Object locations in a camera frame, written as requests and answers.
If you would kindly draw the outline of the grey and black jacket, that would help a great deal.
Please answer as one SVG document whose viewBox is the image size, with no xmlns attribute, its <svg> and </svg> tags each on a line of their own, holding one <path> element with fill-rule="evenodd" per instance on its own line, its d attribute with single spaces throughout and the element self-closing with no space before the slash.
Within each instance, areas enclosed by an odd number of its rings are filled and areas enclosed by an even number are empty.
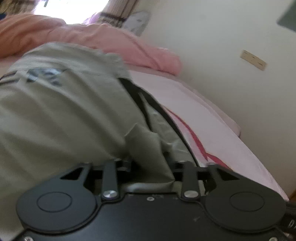
<svg viewBox="0 0 296 241">
<path fill-rule="evenodd" d="M 132 158 L 128 191 L 180 191 L 169 161 L 195 157 L 175 122 L 116 54 L 48 43 L 1 77 L 1 240 L 22 231 L 22 193 L 79 163 Z"/>
</svg>

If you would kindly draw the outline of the pink cartoon blanket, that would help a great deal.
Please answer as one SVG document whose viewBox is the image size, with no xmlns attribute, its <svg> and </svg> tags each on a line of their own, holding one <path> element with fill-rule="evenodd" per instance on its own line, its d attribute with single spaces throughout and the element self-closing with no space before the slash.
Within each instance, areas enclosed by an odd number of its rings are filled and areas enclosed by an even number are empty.
<svg viewBox="0 0 296 241">
<path fill-rule="evenodd" d="M 19 59 L 1 61 L 1 77 Z M 279 193 L 287 195 L 237 135 L 204 106 L 190 102 L 164 100 L 158 97 L 161 106 L 170 115 L 184 135 L 195 161 L 206 166 L 222 161 L 224 165 Z"/>
</svg>

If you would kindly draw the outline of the pink duvet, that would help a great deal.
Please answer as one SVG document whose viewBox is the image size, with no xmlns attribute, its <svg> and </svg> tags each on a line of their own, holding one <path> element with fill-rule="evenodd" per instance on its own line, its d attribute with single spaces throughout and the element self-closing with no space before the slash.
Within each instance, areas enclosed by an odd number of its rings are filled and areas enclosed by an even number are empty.
<svg viewBox="0 0 296 241">
<path fill-rule="evenodd" d="M 49 16 L 19 14 L 1 20 L 1 58 L 22 55 L 49 42 L 78 44 L 116 53 L 128 65 L 151 68 L 171 75 L 182 70 L 180 58 L 155 47 L 135 34 L 109 24 L 68 25 Z"/>
</svg>

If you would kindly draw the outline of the white patterned pillow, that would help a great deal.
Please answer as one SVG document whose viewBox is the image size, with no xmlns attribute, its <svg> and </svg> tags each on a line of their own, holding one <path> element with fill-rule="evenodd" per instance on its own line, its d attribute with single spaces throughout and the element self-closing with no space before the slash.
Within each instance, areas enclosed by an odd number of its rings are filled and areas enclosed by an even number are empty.
<svg viewBox="0 0 296 241">
<path fill-rule="evenodd" d="M 148 25 L 151 14 L 147 11 L 138 11 L 131 14 L 123 23 L 122 28 L 130 31 L 136 36 L 141 36 Z"/>
</svg>

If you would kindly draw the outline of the brown striped right curtain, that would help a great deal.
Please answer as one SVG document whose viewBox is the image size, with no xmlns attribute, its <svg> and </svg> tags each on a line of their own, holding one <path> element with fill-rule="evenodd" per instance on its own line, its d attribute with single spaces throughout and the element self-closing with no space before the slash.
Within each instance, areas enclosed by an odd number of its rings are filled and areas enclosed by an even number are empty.
<svg viewBox="0 0 296 241">
<path fill-rule="evenodd" d="M 121 28 L 137 4 L 138 0 L 110 0 L 104 9 L 94 14 L 86 24 L 106 23 Z"/>
</svg>

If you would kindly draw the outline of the beige wall socket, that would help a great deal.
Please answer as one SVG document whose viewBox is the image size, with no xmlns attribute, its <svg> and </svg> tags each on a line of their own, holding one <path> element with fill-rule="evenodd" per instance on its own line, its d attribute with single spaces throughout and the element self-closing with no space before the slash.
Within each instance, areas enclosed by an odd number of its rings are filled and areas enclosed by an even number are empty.
<svg viewBox="0 0 296 241">
<path fill-rule="evenodd" d="M 255 56 L 254 54 L 251 54 L 250 52 L 246 50 L 242 50 L 242 53 L 240 55 L 240 58 L 247 61 L 251 65 L 255 66 L 261 71 L 264 71 L 267 63 L 261 60 L 259 57 Z"/>
</svg>

